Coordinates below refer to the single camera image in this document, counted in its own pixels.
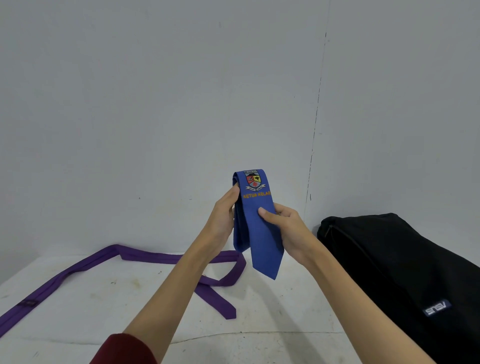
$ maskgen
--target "forearm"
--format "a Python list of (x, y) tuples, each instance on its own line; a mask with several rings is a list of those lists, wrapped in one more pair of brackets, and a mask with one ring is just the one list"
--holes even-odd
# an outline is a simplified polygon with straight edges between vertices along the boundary
[(143, 341), (160, 363), (167, 352), (175, 330), (187, 308), (193, 291), (210, 261), (205, 244), (199, 236), (145, 307), (125, 329)]
[(318, 241), (316, 246), (318, 249), (306, 268), (322, 289), (362, 362), (434, 364), (362, 291), (335, 257)]

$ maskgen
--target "hand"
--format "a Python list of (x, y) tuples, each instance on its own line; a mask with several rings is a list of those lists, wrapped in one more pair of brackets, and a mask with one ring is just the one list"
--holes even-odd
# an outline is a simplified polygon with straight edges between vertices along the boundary
[(277, 215), (262, 207), (258, 209), (258, 214), (265, 221), (280, 228), (283, 247), (287, 253), (303, 266), (307, 266), (314, 253), (321, 249), (322, 243), (308, 230), (297, 211), (280, 204), (274, 205)]
[(201, 243), (207, 248), (211, 259), (220, 253), (233, 230), (233, 205), (240, 193), (238, 183), (230, 188), (216, 203), (195, 243)]

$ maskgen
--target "shield emblem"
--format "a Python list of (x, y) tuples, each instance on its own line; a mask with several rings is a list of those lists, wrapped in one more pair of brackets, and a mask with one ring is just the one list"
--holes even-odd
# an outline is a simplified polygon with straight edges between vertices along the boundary
[(262, 180), (260, 179), (260, 175), (258, 174), (258, 172), (249, 173), (247, 175), (247, 183), (251, 187), (256, 188), (256, 187), (260, 186), (261, 182), (262, 182)]

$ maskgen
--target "left hand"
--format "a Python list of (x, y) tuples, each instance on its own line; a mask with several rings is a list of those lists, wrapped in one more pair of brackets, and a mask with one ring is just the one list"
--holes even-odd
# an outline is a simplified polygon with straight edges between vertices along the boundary
[(240, 193), (238, 183), (230, 188), (216, 203), (205, 227), (194, 243), (208, 248), (210, 260), (220, 253), (233, 230), (233, 205)]

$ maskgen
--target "bag logo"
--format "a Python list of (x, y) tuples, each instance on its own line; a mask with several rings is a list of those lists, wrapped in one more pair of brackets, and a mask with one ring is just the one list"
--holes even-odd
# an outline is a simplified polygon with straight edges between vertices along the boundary
[(432, 316), (436, 314), (437, 312), (440, 312), (446, 308), (452, 307), (452, 304), (448, 302), (447, 300), (441, 300), (440, 302), (434, 304), (433, 306), (426, 308), (423, 310), (423, 313), (426, 316)]
[(244, 170), (243, 173), (245, 173), (247, 183), (249, 184), (249, 186), (246, 187), (247, 190), (259, 191), (265, 187), (265, 185), (262, 184), (262, 179), (257, 170)]

